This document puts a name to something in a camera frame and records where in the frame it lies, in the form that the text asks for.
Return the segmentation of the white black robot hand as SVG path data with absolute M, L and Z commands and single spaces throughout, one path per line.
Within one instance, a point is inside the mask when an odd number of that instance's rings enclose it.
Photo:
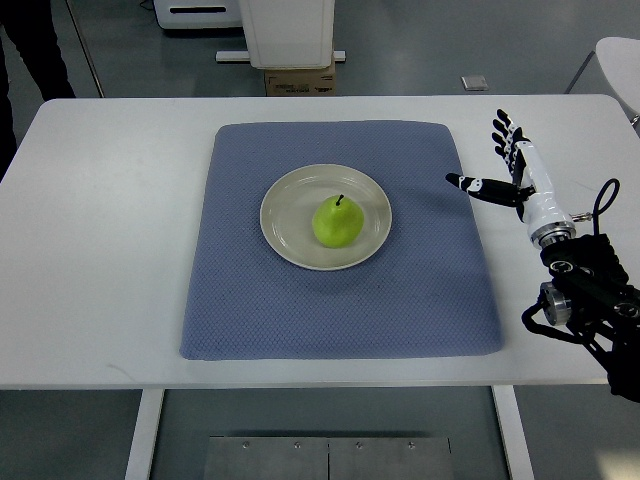
M 503 159 L 509 182 L 475 178 L 456 173 L 446 180 L 472 198 L 513 208 L 527 226 L 532 245 L 544 249 L 576 236 L 575 223 L 556 201 L 555 190 L 544 162 L 520 125 L 499 109 L 493 120 L 495 151 Z

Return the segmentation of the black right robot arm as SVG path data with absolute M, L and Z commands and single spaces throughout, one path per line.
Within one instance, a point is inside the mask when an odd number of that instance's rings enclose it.
M 552 279 L 522 314 L 532 333 L 583 346 L 607 373 L 611 393 L 639 401 L 639 290 L 629 283 L 600 215 L 616 199 L 609 179 L 594 202 L 593 233 L 545 240 L 541 261 Z

